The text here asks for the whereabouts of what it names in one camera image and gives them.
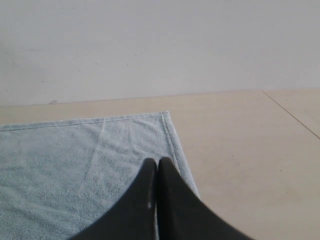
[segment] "white wall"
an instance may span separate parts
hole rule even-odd
[[[0,106],[314,86],[318,0],[0,1]]]

